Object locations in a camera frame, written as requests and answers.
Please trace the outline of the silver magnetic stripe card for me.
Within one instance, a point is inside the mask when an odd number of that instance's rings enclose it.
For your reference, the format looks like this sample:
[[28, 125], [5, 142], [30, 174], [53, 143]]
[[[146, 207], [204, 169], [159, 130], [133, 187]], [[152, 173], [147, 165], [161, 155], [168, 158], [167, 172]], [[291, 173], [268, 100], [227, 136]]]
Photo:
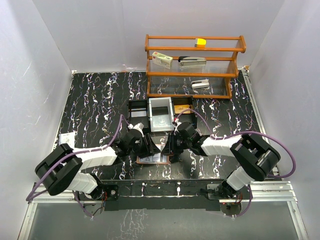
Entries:
[[162, 162], [162, 155], [160, 153], [153, 155], [152, 162], [161, 163]]

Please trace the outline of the pink leather card holder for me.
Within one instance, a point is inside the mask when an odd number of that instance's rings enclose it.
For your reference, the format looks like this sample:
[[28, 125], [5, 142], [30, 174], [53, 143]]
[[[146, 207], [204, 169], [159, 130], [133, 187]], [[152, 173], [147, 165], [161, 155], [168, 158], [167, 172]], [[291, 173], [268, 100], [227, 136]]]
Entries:
[[147, 165], [168, 165], [170, 163], [170, 158], [162, 153], [157, 153], [153, 156], [148, 156], [144, 158], [136, 158], [138, 164]]

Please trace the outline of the silver VIP card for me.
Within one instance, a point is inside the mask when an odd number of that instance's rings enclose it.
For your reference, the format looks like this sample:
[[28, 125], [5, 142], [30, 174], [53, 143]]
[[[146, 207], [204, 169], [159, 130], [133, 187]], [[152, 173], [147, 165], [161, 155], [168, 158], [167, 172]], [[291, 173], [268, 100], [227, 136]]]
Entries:
[[152, 163], [153, 162], [153, 156], [148, 156], [148, 157], [144, 157], [144, 158], [137, 158], [137, 161], [139, 162], [139, 163]]

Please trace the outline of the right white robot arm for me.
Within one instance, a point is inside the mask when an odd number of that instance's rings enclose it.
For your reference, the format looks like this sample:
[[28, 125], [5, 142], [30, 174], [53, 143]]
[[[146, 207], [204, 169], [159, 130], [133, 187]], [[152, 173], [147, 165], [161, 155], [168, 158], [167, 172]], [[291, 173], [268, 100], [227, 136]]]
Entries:
[[161, 153], [174, 156], [180, 155], [184, 150], [203, 157], [222, 155], [237, 160], [240, 167], [220, 185], [215, 189], [202, 190], [207, 195], [220, 198], [232, 198], [251, 182], [264, 181], [281, 159], [279, 152], [258, 134], [243, 133], [229, 138], [214, 138], [202, 135], [189, 122], [176, 125], [174, 132], [168, 135]]

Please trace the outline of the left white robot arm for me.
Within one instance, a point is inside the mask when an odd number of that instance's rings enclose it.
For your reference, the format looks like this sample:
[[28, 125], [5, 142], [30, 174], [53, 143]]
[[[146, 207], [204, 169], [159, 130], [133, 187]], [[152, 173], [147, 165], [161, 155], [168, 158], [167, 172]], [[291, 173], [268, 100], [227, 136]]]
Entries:
[[65, 190], [82, 192], [91, 199], [100, 198], [103, 184], [88, 168], [111, 166], [116, 160], [131, 154], [140, 159], [161, 153], [148, 133], [134, 126], [121, 138], [107, 146], [74, 150], [67, 143], [60, 144], [35, 167], [35, 174], [51, 196]]

